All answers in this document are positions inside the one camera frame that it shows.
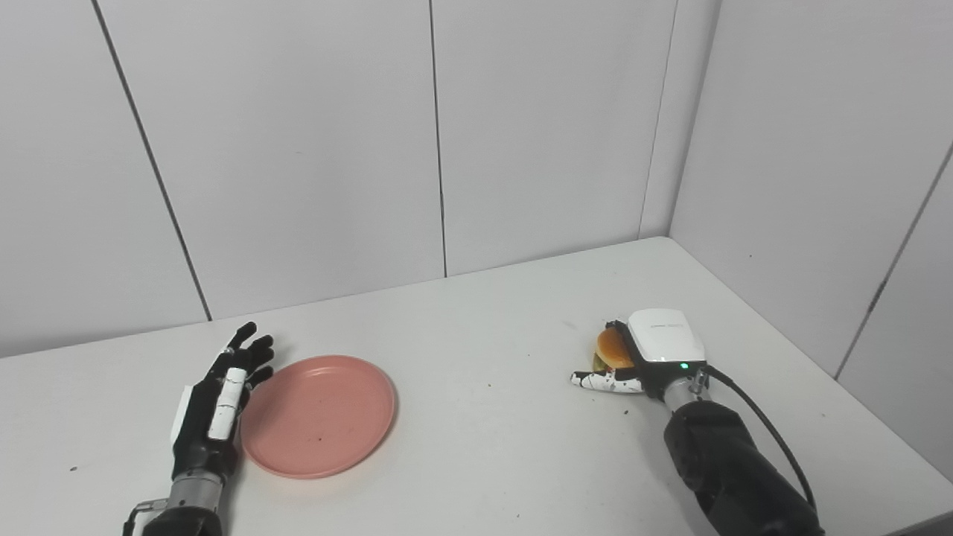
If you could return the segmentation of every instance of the white wall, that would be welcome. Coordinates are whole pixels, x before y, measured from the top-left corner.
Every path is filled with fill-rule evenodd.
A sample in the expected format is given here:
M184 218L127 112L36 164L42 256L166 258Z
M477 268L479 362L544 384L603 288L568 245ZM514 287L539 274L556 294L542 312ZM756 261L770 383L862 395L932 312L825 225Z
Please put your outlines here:
M721 0L677 2L639 238L667 237Z
M953 4L725 2L672 237L834 374L953 137Z
M635 239L674 0L435 0L447 269Z
M638 235L678 2L436 0L438 102L429 4L102 0L214 317ZM21 11L0 355L202 320L92 4Z
M953 480L951 233L953 169L947 166L847 360L841 383Z
M443 276L425 0L103 10L215 318Z
M205 318L90 4L0 17L0 357Z

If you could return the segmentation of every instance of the black cable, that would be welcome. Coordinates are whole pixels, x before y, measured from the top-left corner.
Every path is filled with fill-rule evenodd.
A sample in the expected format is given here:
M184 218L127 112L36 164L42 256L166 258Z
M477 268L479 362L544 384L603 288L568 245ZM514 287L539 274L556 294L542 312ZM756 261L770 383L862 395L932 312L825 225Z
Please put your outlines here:
M132 531L135 529L135 516L139 513L139 506L132 509L132 512L129 514L129 520L122 524L122 536L132 536Z
M798 464L798 460L795 459L794 453L791 452L791 449L787 446L787 443L784 442L784 438L781 437L781 433L778 432L778 428L774 427L774 425L768 419L768 416L764 415L764 412L761 411L761 408L758 407L755 401L752 400L751 397L749 397L748 394L745 393L737 383L735 383L734 380L729 378L727 374L721 372L719 369L710 364L705 365L705 370L712 378L724 383L730 387L731 390L738 393L738 396L747 402L747 404L755 412L755 415L761 419L761 422L764 423L764 427L768 429L768 432L771 432L771 437L778 442L778 446L781 447L781 450L784 452L784 456L787 457L787 461L791 464L791 467L794 468L794 474L798 475L798 481L801 482L801 488L804 490L804 500L807 501L807 503L811 505L815 511L817 511L818 508L814 504L814 493L811 491L811 484L807 483L807 477L804 476L804 471L801 470L801 465Z

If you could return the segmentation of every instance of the white table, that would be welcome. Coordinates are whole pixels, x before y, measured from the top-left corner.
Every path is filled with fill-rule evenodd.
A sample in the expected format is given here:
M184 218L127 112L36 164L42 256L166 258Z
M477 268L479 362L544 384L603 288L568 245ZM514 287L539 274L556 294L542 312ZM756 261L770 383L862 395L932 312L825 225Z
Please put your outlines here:
M136 502L164 496L181 387L251 319L275 335L278 366L332 353L376 363L399 409L385 443L342 474L291 481L244 463L231 536L713 534L668 457L665 407L568 382L604 322L646 307L683 310L709 360L772 418L828 534L894 533L953 511L953 484L674 241L653 238L0 360L3 532L118 534ZM743 402L712 391L793 478Z

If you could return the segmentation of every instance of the robotic hand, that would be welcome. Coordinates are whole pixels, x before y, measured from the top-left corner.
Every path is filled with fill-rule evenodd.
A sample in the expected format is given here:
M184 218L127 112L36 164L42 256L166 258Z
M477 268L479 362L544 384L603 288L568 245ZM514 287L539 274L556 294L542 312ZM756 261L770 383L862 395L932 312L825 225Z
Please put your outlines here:
M238 463L235 423L252 390L273 373L271 335L241 347L256 329L254 322L240 327L205 378L183 392L172 428L172 491L137 505L123 536L132 536L138 513L159 509L143 536L222 536L218 501Z
M597 391L644 392L668 406L665 444L718 534L823 536L814 495L791 449L751 397L707 362L681 311L643 309L606 328L597 357L610 368L577 372L570 381ZM794 468L803 496L758 451L738 413L711 401L709 377L751 406Z

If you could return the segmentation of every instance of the white sensor module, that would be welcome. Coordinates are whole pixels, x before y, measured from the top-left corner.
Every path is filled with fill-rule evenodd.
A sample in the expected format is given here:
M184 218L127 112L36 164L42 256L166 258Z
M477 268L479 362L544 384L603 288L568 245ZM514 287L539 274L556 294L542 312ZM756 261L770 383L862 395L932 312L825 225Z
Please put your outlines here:
M648 362L705 361L705 347L675 309L642 309L629 317L629 331Z

